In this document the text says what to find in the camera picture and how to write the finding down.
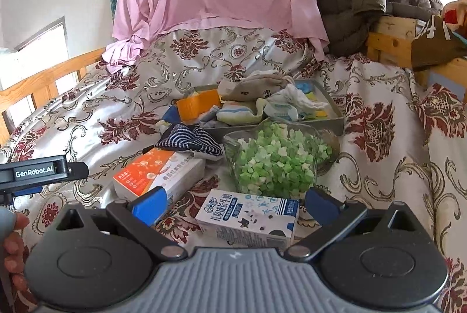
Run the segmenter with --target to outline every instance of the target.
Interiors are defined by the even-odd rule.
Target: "blue cloth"
[[[182,121],[176,105],[172,105],[169,110],[165,112],[162,119],[168,123],[180,123]]]
[[[297,83],[296,82],[295,87],[297,87],[297,89],[300,89],[304,94],[313,92],[315,90],[312,83]]]

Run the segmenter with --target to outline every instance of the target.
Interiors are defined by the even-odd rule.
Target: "wooden railing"
[[[76,72],[78,80],[81,80],[86,74],[86,67],[98,62],[104,51],[105,48],[101,48],[73,57],[0,91],[0,113],[29,95],[36,109],[44,106],[50,99],[58,96],[56,80],[73,72]],[[0,144],[4,145],[9,137],[10,132],[3,115],[0,114]]]

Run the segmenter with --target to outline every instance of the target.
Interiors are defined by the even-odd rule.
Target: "brown bag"
[[[217,92],[224,101],[256,101],[258,98],[268,98],[290,82],[291,77],[284,76],[277,70],[254,71],[237,82],[223,78]]]
[[[452,33],[440,15],[433,15],[412,42],[412,68],[423,71],[467,56],[467,46]]]

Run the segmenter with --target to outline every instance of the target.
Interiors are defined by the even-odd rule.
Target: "orange and white box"
[[[151,189],[165,189],[168,205],[203,178],[205,160],[191,153],[153,148],[114,176],[115,191],[121,199],[136,200]]]

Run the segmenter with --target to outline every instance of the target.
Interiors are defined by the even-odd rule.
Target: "gray tray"
[[[331,96],[323,89],[319,83],[311,78],[301,78],[297,82],[300,83],[309,83],[314,85],[315,92],[314,94],[319,101],[327,101],[329,103],[328,108],[326,108],[326,113],[328,114],[327,118],[316,119],[316,120],[300,120],[298,123],[310,125],[315,129],[328,129],[331,130],[336,135],[342,135],[344,132],[344,116],[341,111],[332,100]],[[204,85],[202,87],[195,87],[194,90],[201,92],[204,90],[217,89],[217,85]],[[214,127],[212,129],[206,129],[209,132],[214,140],[217,143],[222,143],[222,139],[228,133],[238,130],[251,130],[254,129],[257,125],[242,125],[242,126],[230,126],[230,127]]]

